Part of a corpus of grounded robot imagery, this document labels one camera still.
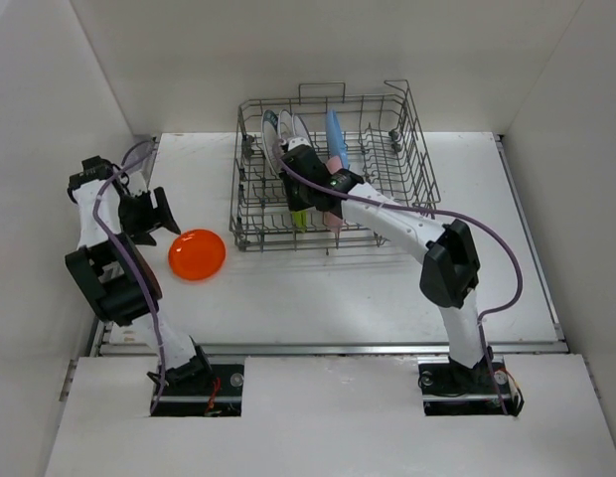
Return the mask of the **orange plate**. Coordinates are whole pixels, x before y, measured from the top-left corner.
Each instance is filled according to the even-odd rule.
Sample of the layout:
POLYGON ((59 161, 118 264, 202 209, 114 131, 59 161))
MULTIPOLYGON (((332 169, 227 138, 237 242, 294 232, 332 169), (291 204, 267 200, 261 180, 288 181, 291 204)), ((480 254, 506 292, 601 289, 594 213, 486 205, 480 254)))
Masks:
POLYGON ((223 267, 227 249, 221 237, 209 230, 195 229, 175 238, 168 251, 172 272, 186 281, 202 281, 223 267))

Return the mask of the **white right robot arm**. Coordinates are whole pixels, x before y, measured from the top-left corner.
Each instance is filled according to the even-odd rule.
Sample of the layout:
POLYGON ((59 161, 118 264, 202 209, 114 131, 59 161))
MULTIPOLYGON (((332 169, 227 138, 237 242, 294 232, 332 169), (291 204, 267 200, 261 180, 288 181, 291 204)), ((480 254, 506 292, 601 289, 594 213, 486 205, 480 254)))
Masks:
POLYGON ((281 156, 278 169, 302 205, 368 228, 420 263, 419 288, 439 308, 447 333, 452 384, 464 392, 484 384, 491 355, 479 332, 480 261, 469 226, 404 210, 362 176, 346 168, 331 173, 308 145, 281 156))

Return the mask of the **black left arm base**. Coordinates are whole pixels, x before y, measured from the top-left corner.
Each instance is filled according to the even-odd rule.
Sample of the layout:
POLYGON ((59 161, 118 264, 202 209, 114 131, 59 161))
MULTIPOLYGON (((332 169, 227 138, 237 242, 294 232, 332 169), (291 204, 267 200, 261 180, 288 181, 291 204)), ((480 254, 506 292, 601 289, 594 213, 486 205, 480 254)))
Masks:
POLYGON ((158 396, 159 375, 148 373, 153 383, 149 404, 152 417, 240 417, 244 363, 212 364, 214 374, 194 378, 177 387, 166 386, 158 396))

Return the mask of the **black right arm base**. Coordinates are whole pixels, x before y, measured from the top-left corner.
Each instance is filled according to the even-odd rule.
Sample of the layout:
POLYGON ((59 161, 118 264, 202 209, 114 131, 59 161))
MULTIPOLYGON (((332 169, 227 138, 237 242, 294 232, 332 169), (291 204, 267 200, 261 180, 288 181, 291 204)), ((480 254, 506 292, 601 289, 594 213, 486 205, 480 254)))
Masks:
POLYGON ((492 366, 493 375, 485 360, 474 369, 464 368, 451 360, 419 363, 418 386, 424 414, 517 417, 525 405, 524 395, 503 360, 494 360, 492 366))

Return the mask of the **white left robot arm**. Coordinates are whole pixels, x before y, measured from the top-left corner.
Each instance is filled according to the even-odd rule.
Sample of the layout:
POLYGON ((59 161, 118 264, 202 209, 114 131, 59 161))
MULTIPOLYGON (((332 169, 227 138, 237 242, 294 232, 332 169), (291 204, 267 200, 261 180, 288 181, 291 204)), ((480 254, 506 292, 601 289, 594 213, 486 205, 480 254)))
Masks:
POLYGON ((158 280, 139 248, 153 246, 153 232, 179 227, 165 191, 148 190, 142 177, 100 156, 85 159, 69 178, 77 205, 80 237, 66 267, 95 316, 145 339, 161 363, 150 379, 175 392, 205 392, 216 375, 202 348, 174 330, 160 309, 158 280))

